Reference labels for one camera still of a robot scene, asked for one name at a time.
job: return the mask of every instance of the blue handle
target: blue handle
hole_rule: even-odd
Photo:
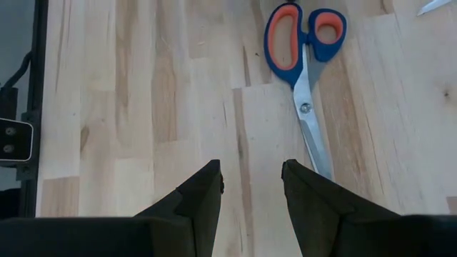
[[[330,61],[341,49],[346,38],[347,22],[343,14],[332,9],[318,9],[309,15],[309,32],[307,44],[313,46],[316,60],[321,62]],[[324,43],[319,40],[317,33],[323,25],[332,26],[336,31],[336,40]]]
[[[291,35],[291,55],[292,64],[290,66],[280,65],[274,57],[273,42],[276,25],[279,20],[285,16],[291,16],[293,19]],[[292,89],[298,81],[303,71],[303,44],[310,44],[313,47],[316,60],[321,62],[330,61],[341,48],[346,37],[347,22],[343,14],[332,9],[318,9],[311,12],[308,25],[310,31],[308,34],[302,32],[301,22],[303,11],[298,4],[285,3],[278,6],[270,16],[265,29],[263,38],[263,49],[265,51],[266,62],[270,69],[280,79],[287,81]],[[317,33],[319,27],[323,25],[332,26],[337,33],[334,42],[322,42],[318,39]]]
[[[285,16],[292,16],[293,28],[291,35],[291,54],[292,64],[290,66],[280,65],[273,52],[273,37],[276,30],[278,21]],[[303,71],[303,55],[302,45],[306,42],[306,34],[301,31],[301,22],[303,19],[303,12],[298,4],[285,3],[276,8],[270,16],[265,29],[265,36],[263,38],[263,49],[265,51],[266,62],[270,69],[280,79],[288,82],[293,88]]]

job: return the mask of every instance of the black plastic part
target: black plastic part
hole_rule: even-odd
[[[0,118],[0,166],[29,161],[33,135],[31,124]]]
[[[0,88],[0,118],[16,119],[18,89]]]
[[[295,160],[282,179],[303,256],[457,256],[455,216],[400,216]]]
[[[2,256],[209,257],[224,184],[218,160],[132,218],[14,218],[0,222]]]

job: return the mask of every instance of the wooden plank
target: wooden plank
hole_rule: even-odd
[[[79,178],[54,178],[43,182],[42,217],[78,216]]]
[[[454,212],[457,196],[457,9],[416,17],[425,2],[298,1],[348,19],[313,91],[336,182],[399,213]],[[263,56],[282,3],[50,0],[37,215],[134,215],[219,158],[214,255],[299,255],[281,164],[311,163]]]

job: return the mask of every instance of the metal blade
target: metal blade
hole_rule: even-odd
[[[308,77],[306,45],[303,45],[303,71],[293,88],[293,101],[314,171],[332,179],[331,165],[322,139]]]
[[[422,7],[417,16],[427,13],[429,11],[433,11],[434,9],[437,9],[438,7],[441,7],[445,4],[449,4],[451,1],[452,0],[433,0],[431,3],[426,4],[424,7]]]

